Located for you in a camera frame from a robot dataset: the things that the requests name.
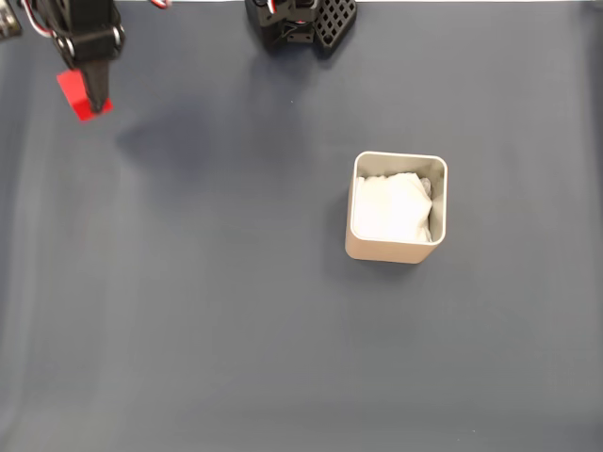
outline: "container rim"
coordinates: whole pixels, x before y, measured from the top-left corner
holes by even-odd
[[[444,167],[444,209],[443,209],[443,224],[442,224],[442,235],[440,236],[440,238],[438,240],[436,240],[435,242],[420,242],[418,240],[406,240],[406,241],[399,241],[399,240],[389,240],[387,238],[379,238],[379,237],[367,237],[367,236],[363,236],[363,235],[359,235],[358,233],[356,233],[356,231],[354,231],[354,210],[356,208],[356,178],[358,177],[358,162],[360,161],[360,158],[363,155],[366,154],[372,154],[372,155],[395,155],[395,156],[399,156],[399,157],[417,157],[417,158],[428,158],[428,159],[433,159],[433,160],[437,160],[439,161],[442,166]],[[363,151],[361,153],[358,154],[358,156],[356,156],[356,159],[354,160],[354,171],[352,174],[352,186],[353,186],[353,191],[351,193],[351,215],[350,215],[350,231],[352,234],[354,234],[354,236],[356,238],[358,238],[359,240],[369,240],[371,242],[385,242],[385,243],[400,243],[400,244],[409,244],[409,245],[421,245],[424,247],[437,247],[440,243],[442,243],[442,241],[444,240],[444,238],[446,237],[446,223],[447,223],[447,219],[448,219],[448,213],[447,213],[447,209],[448,209],[448,164],[446,163],[446,161],[442,158],[439,157],[437,155],[425,155],[422,153],[382,153],[382,152],[378,152],[378,151]]]

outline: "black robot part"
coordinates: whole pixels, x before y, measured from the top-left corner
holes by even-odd
[[[108,63],[125,41],[113,0],[38,0],[36,9],[67,66],[82,72],[91,110],[100,112],[109,94]]]
[[[314,43],[329,56],[354,21],[354,0],[284,0],[271,14],[266,0],[245,0],[248,18],[264,46],[276,49],[287,42]]]

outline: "robotic arm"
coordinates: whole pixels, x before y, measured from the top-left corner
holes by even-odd
[[[171,0],[151,0],[168,8]],[[113,0],[21,0],[27,19],[41,36],[53,40],[67,66],[82,74],[90,110],[99,113],[108,99],[109,62],[125,42]],[[0,40],[21,33],[8,0],[0,0]]]

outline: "red object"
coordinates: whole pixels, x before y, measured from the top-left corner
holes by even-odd
[[[113,104],[107,99],[100,113],[92,113],[90,101],[86,95],[84,77],[78,70],[60,73],[57,75],[57,81],[67,98],[67,102],[72,106],[73,111],[81,121],[91,120],[113,108]]]

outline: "black grid part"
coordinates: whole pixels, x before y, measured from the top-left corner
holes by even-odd
[[[326,53],[331,53],[341,42],[356,20],[354,0],[324,0],[315,22],[318,43]]]

